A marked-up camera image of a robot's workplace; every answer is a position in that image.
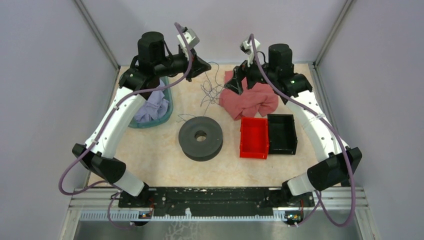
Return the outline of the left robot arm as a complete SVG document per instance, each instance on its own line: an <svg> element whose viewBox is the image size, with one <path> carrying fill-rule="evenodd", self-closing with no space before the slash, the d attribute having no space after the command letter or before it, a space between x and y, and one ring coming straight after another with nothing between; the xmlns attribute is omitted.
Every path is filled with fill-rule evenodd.
<svg viewBox="0 0 424 240"><path fill-rule="evenodd" d="M147 101L148 93L160 90L160 78L180 73L192 78L211 66L197 56L194 47L200 39L191 28L177 35L178 53L171 54L162 33L149 31L137 42L138 54L121 76L115 98L102 121L83 144L75 144L72 153L91 173L130 195L138 207L149 203L148 186L133 175L124 162L115 158L116 149L136 112Z"/></svg>

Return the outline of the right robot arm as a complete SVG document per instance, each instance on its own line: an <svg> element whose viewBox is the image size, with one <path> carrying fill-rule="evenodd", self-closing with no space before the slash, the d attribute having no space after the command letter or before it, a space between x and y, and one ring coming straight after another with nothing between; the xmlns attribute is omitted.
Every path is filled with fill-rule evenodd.
<svg viewBox="0 0 424 240"><path fill-rule="evenodd" d="M362 152L358 147L350 147L330 124L307 77L295 72L291 48L285 43L269 46L268 61L264 63L260 63L257 56L257 43L245 41L240 49L248 58L234 67L233 77L225 87L243 96L243 80L247 81L248 89L259 84L269 85L299 120L318 160L305 173L282 183L283 203L295 206L302 195L323 191L336 184L350 183L354 187L354 173L362 159Z"/></svg>

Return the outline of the black plastic bin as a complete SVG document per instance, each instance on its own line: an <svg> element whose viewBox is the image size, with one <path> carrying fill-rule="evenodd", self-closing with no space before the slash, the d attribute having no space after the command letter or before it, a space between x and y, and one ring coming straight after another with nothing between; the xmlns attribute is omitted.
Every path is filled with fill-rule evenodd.
<svg viewBox="0 0 424 240"><path fill-rule="evenodd" d="M298 138L292 114L268 114L269 155L295 155Z"/></svg>

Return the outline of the black cable spool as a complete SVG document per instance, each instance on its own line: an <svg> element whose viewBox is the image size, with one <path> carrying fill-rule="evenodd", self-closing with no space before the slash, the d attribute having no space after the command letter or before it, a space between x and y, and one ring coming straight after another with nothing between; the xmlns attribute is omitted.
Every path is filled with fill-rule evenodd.
<svg viewBox="0 0 424 240"><path fill-rule="evenodd" d="M216 157L223 146L223 131L214 119L197 116L187 120L178 132L183 153L191 160L205 162Z"/></svg>

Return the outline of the red plastic bin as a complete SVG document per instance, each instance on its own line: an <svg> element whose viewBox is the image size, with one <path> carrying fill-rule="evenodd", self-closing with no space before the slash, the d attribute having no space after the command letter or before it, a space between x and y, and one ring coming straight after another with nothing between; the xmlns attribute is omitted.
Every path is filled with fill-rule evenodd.
<svg viewBox="0 0 424 240"><path fill-rule="evenodd" d="M268 154L268 119L242 117L240 125L239 157L265 160Z"/></svg>

